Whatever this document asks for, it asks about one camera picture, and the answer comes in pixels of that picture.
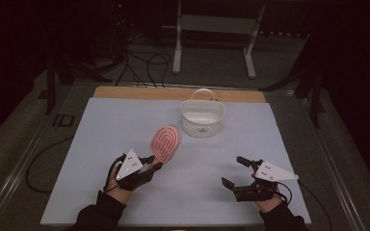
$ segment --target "pink object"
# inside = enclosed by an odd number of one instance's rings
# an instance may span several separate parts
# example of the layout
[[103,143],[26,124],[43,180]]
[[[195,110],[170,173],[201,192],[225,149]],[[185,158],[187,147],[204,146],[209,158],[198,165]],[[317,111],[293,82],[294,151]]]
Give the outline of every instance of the pink object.
[[181,134],[175,126],[163,126],[157,130],[151,141],[151,150],[155,156],[153,165],[168,162],[179,144]]

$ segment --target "table surface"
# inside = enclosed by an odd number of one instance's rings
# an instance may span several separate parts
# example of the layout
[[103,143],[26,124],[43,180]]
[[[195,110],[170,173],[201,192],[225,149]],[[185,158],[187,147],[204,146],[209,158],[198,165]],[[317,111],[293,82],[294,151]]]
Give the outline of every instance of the table surface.
[[[190,99],[194,91],[99,87],[84,112],[41,223],[72,224],[81,209],[95,202],[95,191],[101,189],[109,164],[117,156],[130,148],[141,157],[148,156],[150,139],[159,126],[180,127],[181,102]],[[294,171],[275,118],[261,92],[213,91],[225,105],[219,133],[207,139],[183,134],[172,160],[134,192],[119,225],[240,226],[262,222],[258,209],[249,202],[236,202],[233,193],[222,186],[221,177],[236,186],[251,183],[251,168],[237,164],[237,156],[263,159]],[[284,183],[295,198],[290,209],[310,222],[297,182]]]

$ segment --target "plastic basket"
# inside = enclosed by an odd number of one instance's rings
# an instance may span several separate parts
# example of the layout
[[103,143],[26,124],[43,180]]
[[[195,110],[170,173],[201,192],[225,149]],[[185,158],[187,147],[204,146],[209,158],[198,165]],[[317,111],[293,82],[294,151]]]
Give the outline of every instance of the plastic basket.
[[[201,91],[212,94],[213,100],[194,100],[194,96]],[[214,136],[221,127],[224,117],[224,105],[216,101],[215,94],[209,89],[196,90],[191,100],[182,103],[182,129],[189,136],[208,138]]]

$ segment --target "basket handle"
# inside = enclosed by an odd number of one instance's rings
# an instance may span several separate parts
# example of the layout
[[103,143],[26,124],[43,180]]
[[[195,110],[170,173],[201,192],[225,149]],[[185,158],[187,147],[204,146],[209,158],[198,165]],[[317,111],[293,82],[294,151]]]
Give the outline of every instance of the basket handle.
[[202,92],[202,91],[205,91],[205,92],[209,92],[209,93],[211,93],[212,94],[212,96],[213,96],[213,101],[216,101],[216,99],[215,99],[215,93],[212,91],[212,90],[209,90],[209,89],[198,89],[198,90],[195,90],[195,92],[192,94],[192,96],[191,96],[191,100],[193,100],[194,99],[194,96],[198,93],[198,92]]

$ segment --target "white triangular marker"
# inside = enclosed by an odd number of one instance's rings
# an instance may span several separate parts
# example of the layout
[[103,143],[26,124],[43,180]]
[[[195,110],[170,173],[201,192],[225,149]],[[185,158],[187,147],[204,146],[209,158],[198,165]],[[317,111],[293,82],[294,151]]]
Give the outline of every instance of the white triangular marker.
[[259,179],[271,182],[299,179],[299,176],[297,174],[294,174],[290,171],[287,171],[281,167],[265,161],[263,161],[263,163],[260,165],[255,176]]
[[117,173],[116,180],[123,179],[126,176],[140,170],[143,167],[137,153],[133,149],[130,149],[125,156],[124,162]]

